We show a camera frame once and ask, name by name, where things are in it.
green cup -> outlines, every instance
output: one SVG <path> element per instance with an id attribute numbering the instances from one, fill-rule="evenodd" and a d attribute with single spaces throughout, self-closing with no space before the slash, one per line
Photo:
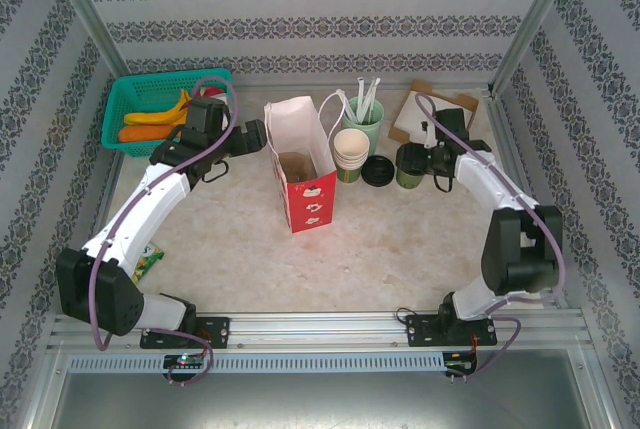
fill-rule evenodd
<path id="1" fill-rule="evenodd" d="M 353 112 L 358 109 L 358 98 L 352 97 L 349 99 L 349 105 Z M 373 110 L 368 111 L 364 117 L 363 124 L 356 124 L 349 120 L 347 115 L 342 116 L 342 128 L 347 129 L 352 127 L 354 129 L 360 129 L 369 138 L 369 155 L 373 156 L 376 152 L 376 144 L 378 144 L 378 136 L 380 135 L 380 125 L 384 118 L 384 107 L 379 101 L 373 101 Z"/>
<path id="2" fill-rule="evenodd" d="M 338 170 L 338 180 L 351 184 L 352 182 L 356 182 L 360 177 L 362 165 L 357 169 L 343 169 L 336 164 L 336 169 Z"/>
<path id="3" fill-rule="evenodd" d="M 400 187 L 405 189 L 413 189 L 418 187 L 424 174 L 411 174 L 410 172 L 401 171 L 400 168 L 396 171 L 396 181 L 400 184 Z"/>

white paper cup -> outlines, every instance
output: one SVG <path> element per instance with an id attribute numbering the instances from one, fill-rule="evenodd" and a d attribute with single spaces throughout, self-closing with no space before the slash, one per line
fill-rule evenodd
<path id="1" fill-rule="evenodd" d="M 354 166 L 355 167 L 360 167 L 361 165 L 363 165 L 365 163 L 365 161 L 367 160 L 367 157 L 369 157 L 368 154 L 364 154 L 360 159 L 356 159 L 354 161 L 348 161 L 343 159 L 342 157 L 340 157 L 339 154 L 334 154 L 334 160 L 336 162 L 337 165 L 339 165 L 340 167 L 342 167 L 343 169 L 351 169 Z"/>
<path id="2" fill-rule="evenodd" d="M 364 162 L 369 157 L 369 151 L 365 152 L 363 157 L 354 162 L 343 162 L 337 158 L 336 154 L 336 169 L 338 173 L 338 180 L 341 182 L 346 182 L 347 184 L 356 182 L 360 178 L 360 173 L 362 172 L 362 166 L 364 166 Z"/>
<path id="3" fill-rule="evenodd" d="M 359 129 L 343 129 L 333 139 L 333 149 L 341 160 L 359 161 L 369 152 L 369 138 Z"/>

brown cardboard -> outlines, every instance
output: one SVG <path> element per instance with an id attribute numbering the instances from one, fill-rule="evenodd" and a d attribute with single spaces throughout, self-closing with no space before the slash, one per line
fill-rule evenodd
<path id="1" fill-rule="evenodd" d="M 409 97 L 409 94 L 412 91 L 424 92 L 425 94 L 428 94 L 430 96 L 439 97 L 440 99 L 444 99 L 445 101 L 450 102 L 451 104 L 455 104 L 456 106 L 461 106 L 461 107 L 464 107 L 465 109 L 468 109 L 469 111 L 472 112 L 472 115 L 471 115 L 471 119 L 469 119 L 469 124 L 467 125 L 467 129 L 471 127 L 471 124 L 473 123 L 473 120 L 476 117 L 476 110 L 478 109 L 478 104 L 480 103 L 478 99 L 468 94 L 458 94 L 456 97 L 444 96 L 434 91 L 433 85 L 430 82 L 414 79 L 413 82 L 411 83 L 411 87 L 409 87 L 409 90 L 407 91 L 407 95 L 402 100 L 402 104 L 400 104 L 400 107 L 396 112 L 396 116 L 393 118 L 393 124 L 391 124 L 391 129 L 389 129 L 389 139 L 398 141 L 400 144 L 406 144 L 407 142 L 410 142 L 409 134 L 403 131 L 402 129 L 398 129 L 396 127 L 396 121 L 398 120 L 400 111 L 404 107 L 405 103 L 407 102 L 407 98 Z"/>

bag handle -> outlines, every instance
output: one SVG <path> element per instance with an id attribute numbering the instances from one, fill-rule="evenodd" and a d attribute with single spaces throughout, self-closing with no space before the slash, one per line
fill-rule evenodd
<path id="1" fill-rule="evenodd" d="M 273 154 L 277 157 L 278 153 L 276 152 L 275 148 L 273 147 L 273 136 L 271 135 L 271 103 L 268 102 L 267 103 L 267 111 L 265 114 L 265 118 L 264 118 L 264 127 L 267 133 L 267 144 L 269 144 L 269 149 L 271 149 L 271 152 L 273 152 Z"/>
<path id="2" fill-rule="evenodd" d="M 336 120 L 335 124 L 329 131 L 329 135 L 327 136 L 327 148 L 329 147 L 329 140 L 331 139 L 331 134 L 333 134 L 333 131 L 335 131 L 336 127 L 338 127 L 338 124 L 342 120 L 342 116 L 344 116 L 344 112 L 347 110 L 347 106 L 349 105 L 349 99 L 347 99 L 347 95 L 345 94 L 345 92 L 342 89 L 337 89 L 334 93 L 329 94 L 327 98 L 324 101 L 322 101 L 322 104 L 320 105 L 320 109 L 318 109 L 318 119 L 320 119 L 320 115 L 322 114 L 322 109 L 324 109 L 325 104 L 333 96 L 338 96 L 342 101 L 342 110 L 340 111 L 340 115 L 338 116 L 338 119 Z M 267 103 L 267 111 L 265 115 L 264 126 L 267 133 L 267 144 L 269 144 L 269 148 L 271 149 L 271 152 L 273 152 L 277 156 L 278 153 L 273 147 L 273 142 L 272 142 L 273 136 L 271 135 L 271 110 L 272 110 L 271 103 L 269 102 Z"/>
<path id="3" fill-rule="evenodd" d="M 338 116 L 336 123 L 333 125 L 333 127 L 329 131 L 329 135 L 327 136 L 327 147 L 329 146 L 329 140 L 331 139 L 331 134 L 333 134 L 333 131 L 335 131 L 336 127 L 338 127 L 338 124 L 342 120 L 342 116 L 344 116 L 344 111 L 347 110 L 347 106 L 349 105 L 349 99 L 347 99 L 347 95 L 344 93 L 344 91 L 342 89 L 336 89 L 336 92 L 334 92 L 333 94 L 329 94 L 327 98 L 324 101 L 322 101 L 322 104 L 320 105 L 320 109 L 318 109 L 318 118 L 320 118 L 320 114 L 322 114 L 322 109 L 324 109 L 324 105 L 333 96 L 338 96 L 342 101 L 342 110 L 340 111 L 340 115 Z"/>

orange carrot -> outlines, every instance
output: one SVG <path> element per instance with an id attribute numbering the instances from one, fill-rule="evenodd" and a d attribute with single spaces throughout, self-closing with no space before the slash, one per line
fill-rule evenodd
<path id="1" fill-rule="evenodd" d="M 166 139 L 173 130 L 173 127 L 173 124 L 137 124 L 135 126 L 124 126 L 118 134 L 118 139 L 120 139 L 120 142 L 155 141 L 157 139 Z"/>

